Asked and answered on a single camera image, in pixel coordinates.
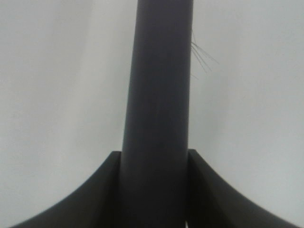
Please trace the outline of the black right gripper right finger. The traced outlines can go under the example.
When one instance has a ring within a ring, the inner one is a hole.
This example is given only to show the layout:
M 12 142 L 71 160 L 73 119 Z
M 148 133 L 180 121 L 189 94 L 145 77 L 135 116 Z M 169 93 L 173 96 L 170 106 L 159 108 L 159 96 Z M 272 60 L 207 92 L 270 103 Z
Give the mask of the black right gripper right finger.
M 294 228 L 221 178 L 194 149 L 188 150 L 189 228 Z

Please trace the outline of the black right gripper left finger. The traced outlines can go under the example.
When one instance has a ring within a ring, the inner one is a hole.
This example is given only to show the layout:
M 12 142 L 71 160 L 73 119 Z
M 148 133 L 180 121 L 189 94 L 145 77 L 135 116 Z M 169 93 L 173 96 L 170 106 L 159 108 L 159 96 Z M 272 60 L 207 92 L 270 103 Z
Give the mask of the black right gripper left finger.
M 17 228 L 113 228 L 117 208 L 119 151 L 75 191 L 45 211 L 16 224 Z

